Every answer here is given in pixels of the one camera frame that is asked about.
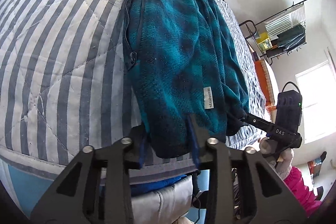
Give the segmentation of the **gloved right hand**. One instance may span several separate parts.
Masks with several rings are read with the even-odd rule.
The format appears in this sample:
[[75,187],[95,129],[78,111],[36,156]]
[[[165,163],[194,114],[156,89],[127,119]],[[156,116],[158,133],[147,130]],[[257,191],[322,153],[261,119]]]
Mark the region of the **gloved right hand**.
[[280,153],[276,153],[277,142],[269,138],[262,138],[259,148],[269,165],[274,168],[282,180],[285,180],[292,169],[291,163],[294,158],[293,149],[287,148]]

